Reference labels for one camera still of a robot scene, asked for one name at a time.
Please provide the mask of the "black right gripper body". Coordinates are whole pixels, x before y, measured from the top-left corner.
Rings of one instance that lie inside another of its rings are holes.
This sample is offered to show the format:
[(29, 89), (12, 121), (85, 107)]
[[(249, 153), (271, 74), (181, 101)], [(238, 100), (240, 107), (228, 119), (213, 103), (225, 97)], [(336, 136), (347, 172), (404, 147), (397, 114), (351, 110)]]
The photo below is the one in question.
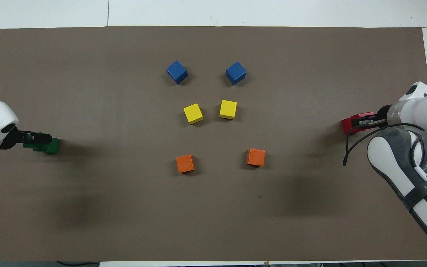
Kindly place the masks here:
[(387, 114), (390, 109), (391, 105), (385, 105), (381, 107), (376, 113), (373, 115), (366, 115), (366, 118), (368, 120), (369, 127), (372, 128), (381, 128), (388, 125), (387, 122)]

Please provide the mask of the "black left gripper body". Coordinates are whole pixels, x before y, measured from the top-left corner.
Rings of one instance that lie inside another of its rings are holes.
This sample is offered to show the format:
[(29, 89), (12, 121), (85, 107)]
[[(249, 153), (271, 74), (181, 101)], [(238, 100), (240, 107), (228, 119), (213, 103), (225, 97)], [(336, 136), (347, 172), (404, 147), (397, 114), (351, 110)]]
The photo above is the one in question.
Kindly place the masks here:
[(15, 130), (13, 132), (14, 144), (35, 144), (36, 132)]

